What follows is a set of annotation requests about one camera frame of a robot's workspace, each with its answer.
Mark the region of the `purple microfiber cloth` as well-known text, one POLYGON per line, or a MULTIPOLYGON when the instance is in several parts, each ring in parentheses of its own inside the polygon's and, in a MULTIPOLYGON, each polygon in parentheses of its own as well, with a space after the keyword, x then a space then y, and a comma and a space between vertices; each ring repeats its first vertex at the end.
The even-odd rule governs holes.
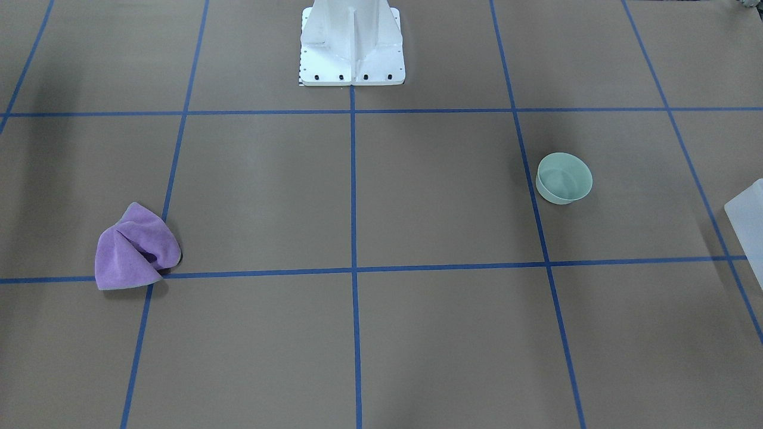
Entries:
POLYGON ((100 291, 154 284, 177 266, 182 249, 169 227, 140 203, 131 203, 107 228, 95 250, 94 278, 100 291))

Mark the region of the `white pedestal column base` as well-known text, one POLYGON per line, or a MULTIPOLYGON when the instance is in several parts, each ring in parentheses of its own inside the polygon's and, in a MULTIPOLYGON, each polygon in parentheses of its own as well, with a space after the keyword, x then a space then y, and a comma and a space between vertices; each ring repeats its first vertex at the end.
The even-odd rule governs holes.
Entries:
POLYGON ((315 1, 300 19, 298 82, 305 86, 401 85, 401 14, 387 1, 315 1))

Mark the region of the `clear plastic storage box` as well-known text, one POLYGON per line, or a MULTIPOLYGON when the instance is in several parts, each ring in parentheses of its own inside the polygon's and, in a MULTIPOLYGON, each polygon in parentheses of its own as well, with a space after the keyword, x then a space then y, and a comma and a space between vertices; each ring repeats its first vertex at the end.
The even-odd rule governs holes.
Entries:
POLYGON ((758 284, 762 286, 762 179, 724 206, 758 284))

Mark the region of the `green plastic bowl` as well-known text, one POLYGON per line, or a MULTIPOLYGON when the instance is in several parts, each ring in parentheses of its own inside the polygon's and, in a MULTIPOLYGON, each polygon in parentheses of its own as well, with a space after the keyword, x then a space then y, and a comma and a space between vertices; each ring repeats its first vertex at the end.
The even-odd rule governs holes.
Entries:
POLYGON ((539 161, 536 190, 548 203, 566 206, 585 198, 593 189, 590 168, 575 155, 556 152, 539 161))

